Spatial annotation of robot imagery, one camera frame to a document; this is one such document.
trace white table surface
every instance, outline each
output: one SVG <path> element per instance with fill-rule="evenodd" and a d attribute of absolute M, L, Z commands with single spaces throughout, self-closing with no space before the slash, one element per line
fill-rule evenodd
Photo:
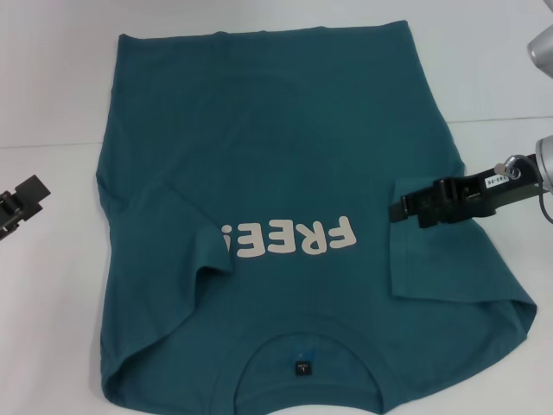
<path fill-rule="evenodd" d="M 553 80 L 525 49 L 553 24 L 540 0 L 0 0 L 0 191 L 37 174 L 53 193 L 43 212 L 0 243 L 0 413 L 132 413 L 99 390 L 110 247 L 94 172 L 120 33 L 401 19 L 410 22 L 468 173 L 532 153 L 553 134 Z M 529 339 L 483 373 L 394 414 L 553 413 L 553 227 L 536 200 L 503 207 L 480 224 L 539 306 Z M 354 413 L 366 412 L 304 406 L 282 415 Z"/>

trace neckline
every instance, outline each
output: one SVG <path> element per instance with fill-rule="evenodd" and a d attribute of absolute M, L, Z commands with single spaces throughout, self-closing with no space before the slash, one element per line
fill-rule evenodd
<path fill-rule="evenodd" d="M 365 365 L 368 372 L 378 385 L 381 397 L 381 407 L 374 408 L 360 398 L 357 392 L 345 393 L 343 386 L 326 386 L 321 388 L 321 399 L 315 401 L 316 386 L 303 388 L 303 398 L 297 393 L 279 394 L 279 407 L 274 403 L 257 405 L 255 412 L 240 413 L 240 415 L 260 415 L 284 409 L 286 407 L 306 404 L 323 404 L 353 406 L 367 411 L 385 413 L 401 405 L 407 399 L 404 388 L 397 376 L 389 369 L 383 355 L 364 336 L 356 331 L 336 322 L 334 319 L 323 316 L 285 316 L 264 321 L 251 329 L 238 343 L 237 347 L 227 356 L 226 363 L 221 368 L 213 387 L 207 415 L 236 415 L 235 395 L 238 384 L 251 357 L 267 342 L 292 333 L 323 335 L 332 338 L 348 348 Z"/>

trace teal t-shirt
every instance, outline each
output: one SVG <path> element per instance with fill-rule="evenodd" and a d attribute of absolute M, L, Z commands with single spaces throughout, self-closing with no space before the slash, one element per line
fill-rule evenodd
<path fill-rule="evenodd" d="M 485 233 L 387 216 L 463 170 L 406 22 L 122 35 L 98 168 L 105 396 L 381 413 L 499 361 L 536 306 Z"/>

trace sticker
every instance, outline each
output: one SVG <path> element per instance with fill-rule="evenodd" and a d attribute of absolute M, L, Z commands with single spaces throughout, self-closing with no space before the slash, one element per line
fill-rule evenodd
<path fill-rule="evenodd" d="M 488 177 L 486 180 L 486 188 L 492 188 L 494 186 L 499 186 L 500 184 L 509 182 L 509 177 L 502 175 L 495 175 Z"/>

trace shirt sleeve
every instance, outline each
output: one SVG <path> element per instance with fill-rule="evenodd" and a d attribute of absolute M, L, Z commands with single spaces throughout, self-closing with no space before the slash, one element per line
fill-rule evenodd
<path fill-rule="evenodd" d="M 125 209 L 110 208 L 108 217 L 101 370 L 110 399 L 123 363 L 192 315 L 197 278 L 225 278 L 232 262 L 219 227 L 165 182 L 148 186 Z"/>

